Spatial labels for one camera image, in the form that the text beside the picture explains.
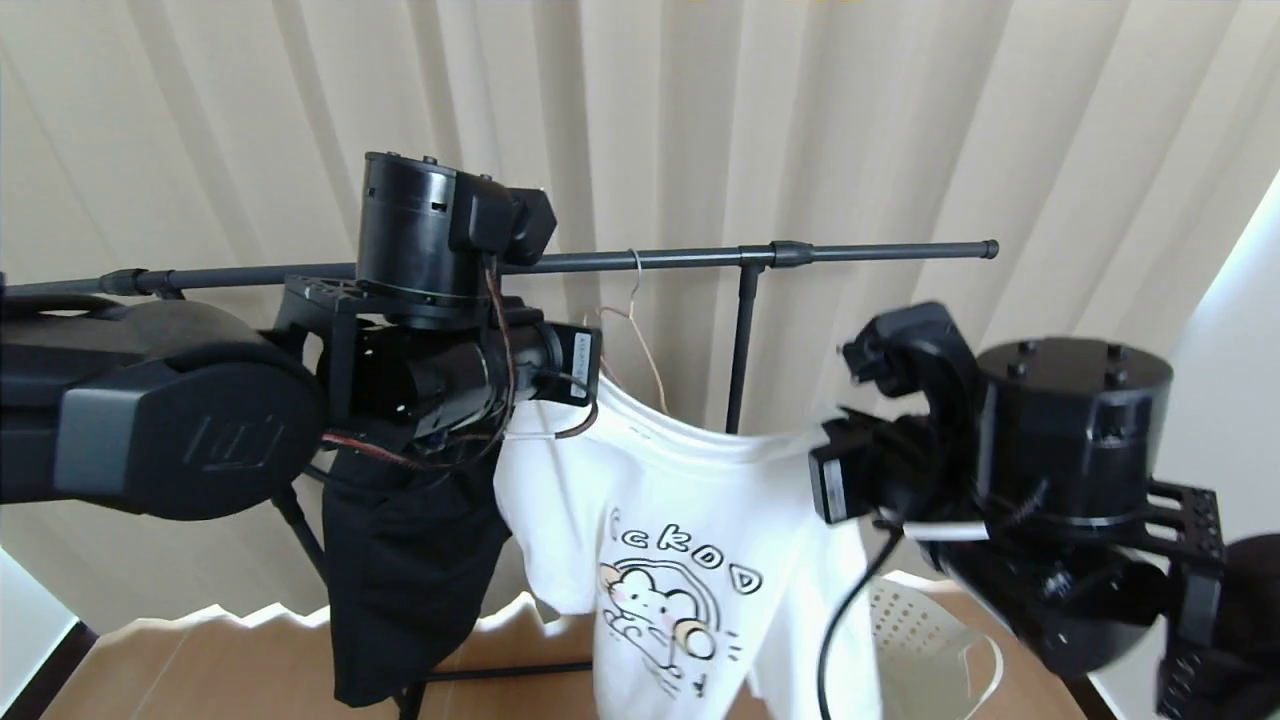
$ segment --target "white t-shirt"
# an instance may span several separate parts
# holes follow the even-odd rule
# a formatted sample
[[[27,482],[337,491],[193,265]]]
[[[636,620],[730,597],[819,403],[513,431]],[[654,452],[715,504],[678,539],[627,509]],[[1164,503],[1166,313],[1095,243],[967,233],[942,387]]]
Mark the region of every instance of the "white t-shirt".
[[[744,679],[780,720],[818,717],[827,620],[867,565],[854,523],[813,507],[808,451],[820,429],[773,437],[703,430],[600,378],[599,418],[520,405],[494,484],[534,593],[595,615],[603,720],[723,717]],[[828,660],[832,716],[881,716],[868,598]]]

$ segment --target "white label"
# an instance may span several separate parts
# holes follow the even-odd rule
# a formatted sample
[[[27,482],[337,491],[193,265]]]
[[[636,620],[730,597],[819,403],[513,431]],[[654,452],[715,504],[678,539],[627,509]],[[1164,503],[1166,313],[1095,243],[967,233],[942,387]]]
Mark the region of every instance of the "white label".
[[[582,386],[573,383],[568,393],[573,397],[586,397],[586,386],[591,377],[591,334],[577,333],[573,336],[573,369],[571,375],[582,380]]]

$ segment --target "white wall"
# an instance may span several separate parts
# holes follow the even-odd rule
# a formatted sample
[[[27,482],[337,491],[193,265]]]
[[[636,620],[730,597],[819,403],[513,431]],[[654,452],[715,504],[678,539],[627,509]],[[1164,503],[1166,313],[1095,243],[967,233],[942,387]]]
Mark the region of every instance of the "white wall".
[[[0,715],[74,624],[76,616],[0,548]]]
[[[1217,491],[1228,542],[1280,532],[1280,177],[1174,352],[1157,477]],[[1098,675],[1124,720],[1155,717],[1164,628]]]

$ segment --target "plastic basket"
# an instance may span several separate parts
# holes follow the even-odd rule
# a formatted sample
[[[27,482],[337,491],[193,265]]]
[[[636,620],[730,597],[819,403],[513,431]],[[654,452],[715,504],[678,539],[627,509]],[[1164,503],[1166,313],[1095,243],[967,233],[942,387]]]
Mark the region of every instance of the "plastic basket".
[[[1000,647],[928,594],[891,578],[876,578],[869,587],[884,720],[968,720],[1005,674]],[[974,691],[968,656],[983,641],[995,653],[995,673],[984,689]]]

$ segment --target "beige curtain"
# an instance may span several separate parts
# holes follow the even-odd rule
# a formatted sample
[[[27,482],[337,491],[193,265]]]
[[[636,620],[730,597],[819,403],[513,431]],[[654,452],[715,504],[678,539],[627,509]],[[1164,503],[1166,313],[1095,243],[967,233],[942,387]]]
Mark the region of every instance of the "beige curtain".
[[[0,254],[13,282],[349,260],[367,150],[548,188],[557,251],[1001,242],[993,261],[767,272],[742,428],[778,430],[874,406],[833,348],[908,302],[945,301],[975,347],[1171,350],[1280,168],[1277,68],[1280,4],[1262,0],[0,3]],[[507,290],[580,319],[631,282]],[[193,295],[256,324],[278,302]],[[735,301],[731,270],[646,273],[639,296],[673,414],[709,428]],[[637,345],[605,327],[652,401]],[[323,602],[262,507],[0,524],[99,629]]]

